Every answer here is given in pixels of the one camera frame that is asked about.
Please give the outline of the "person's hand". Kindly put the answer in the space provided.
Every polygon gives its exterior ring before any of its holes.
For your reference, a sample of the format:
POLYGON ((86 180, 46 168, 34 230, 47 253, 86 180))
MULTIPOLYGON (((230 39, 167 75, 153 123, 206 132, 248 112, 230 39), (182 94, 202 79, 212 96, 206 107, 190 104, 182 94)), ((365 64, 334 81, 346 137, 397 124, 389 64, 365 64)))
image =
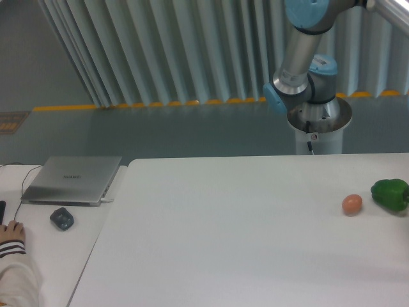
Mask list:
POLYGON ((1 247, 6 245, 24 247, 26 245, 26 232, 24 224, 16 220, 10 221, 7 225, 1 225, 1 247))

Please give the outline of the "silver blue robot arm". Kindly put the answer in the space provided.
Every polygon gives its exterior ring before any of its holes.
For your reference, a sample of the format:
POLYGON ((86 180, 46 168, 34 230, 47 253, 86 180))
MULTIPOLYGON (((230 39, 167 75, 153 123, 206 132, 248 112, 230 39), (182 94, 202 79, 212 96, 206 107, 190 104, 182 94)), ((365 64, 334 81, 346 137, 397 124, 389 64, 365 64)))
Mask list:
POLYGON ((281 67, 263 86, 270 107, 287 113, 300 103, 313 101, 315 85, 309 67, 324 33, 342 12, 361 6, 377 12, 408 34, 408 1, 285 1, 288 20, 293 25, 281 67))

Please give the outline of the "cream sleeved forearm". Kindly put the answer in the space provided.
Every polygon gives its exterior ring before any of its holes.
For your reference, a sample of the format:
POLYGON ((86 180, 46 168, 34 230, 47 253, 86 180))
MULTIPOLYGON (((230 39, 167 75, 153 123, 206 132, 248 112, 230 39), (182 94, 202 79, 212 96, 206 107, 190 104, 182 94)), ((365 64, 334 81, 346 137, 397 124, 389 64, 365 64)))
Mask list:
POLYGON ((39 306, 36 272, 21 240, 1 243, 1 306, 39 306))

